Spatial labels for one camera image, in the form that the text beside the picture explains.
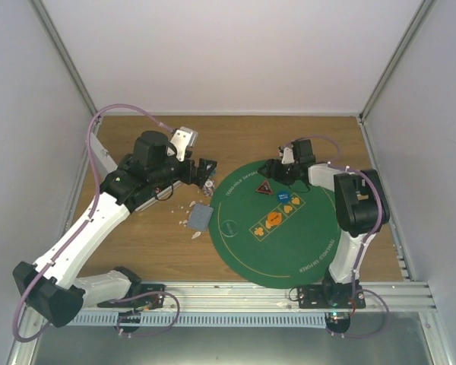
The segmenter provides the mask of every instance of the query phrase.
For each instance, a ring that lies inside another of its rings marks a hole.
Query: blue chip
[[[288,203],[290,202],[290,193],[285,192],[284,190],[277,193],[277,200],[281,203]]]

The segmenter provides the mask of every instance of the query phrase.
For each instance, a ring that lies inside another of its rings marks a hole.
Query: orange chip
[[[267,217],[267,221],[272,226],[278,226],[282,223],[282,213],[280,213],[279,211],[271,211]]]

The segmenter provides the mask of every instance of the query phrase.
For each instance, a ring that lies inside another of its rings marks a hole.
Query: mounting plate
[[[361,286],[357,285],[356,290],[361,290]],[[357,295],[354,299],[357,309],[366,308],[365,296]],[[323,287],[320,284],[304,285],[297,287],[297,300],[300,309],[352,309],[350,301],[340,301],[335,306],[330,306],[325,299]]]

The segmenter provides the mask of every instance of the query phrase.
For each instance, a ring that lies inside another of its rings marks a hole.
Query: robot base
[[[356,290],[361,290],[359,281],[356,281]],[[297,301],[300,309],[364,309],[365,297],[360,299],[358,295],[351,302],[352,285],[335,283],[329,270],[326,270],[325,278],[321,284],[311,284],[297,287]]]

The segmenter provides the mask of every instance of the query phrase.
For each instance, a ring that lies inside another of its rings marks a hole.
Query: metal floor
[[[382,325],[382,313],[358,313],[354,333]],[[155,328],[143,328],[151,331]],[[419,316],[392,313],[383,334],[368,340],[332,338],[316,328],[174,328],[153,338],[119,338],[112,327],[51,328],[35,365],[141,364],[400,364],[432,363]]]

